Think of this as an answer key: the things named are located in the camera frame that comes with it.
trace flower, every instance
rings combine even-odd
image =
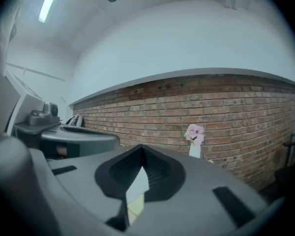
[[[204,128],[196,124],[189,125],[187,132],[184,134],[187,140],[193,141],[195,145],[201,145],[204,140]]]

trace fluorescent light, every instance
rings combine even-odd
[[[42,23],[46,21],[48,16],[48,12],[50,10],[51,5],[53,4],[54,0],[44,0],[43,6],[41,7],[40,14],[38,20]]]

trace brick wall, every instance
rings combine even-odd
[[[274,181],[295,129],[295,86],[253,76],[188,76],[118,89],[74,105],[85,126],[122,146],[189,152],[189,124],[204,127],[202,157],[256,189]]]

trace white ceiling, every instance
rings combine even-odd
[[[146,8],[173,1],[180,0],[117,0],[113,3],[108,0],[55,0],[43,24],[38,21],[38,16],[44,0],[24,0],[13,41],[46,48],[53,45],[78,58],[106,29],[120,20]],[[236,6],[278,25],[279,14],[274,7],[271,9],[269,1],[236,0]],[[280,30],[284,30],[284,22],[279,23]]]

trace vase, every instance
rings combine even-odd
[[[201,156],[201,146],[200,145],[195,145],[194,143],[191,143],[189,155],[193,156],[193,157],[200,158],[200,156]]]

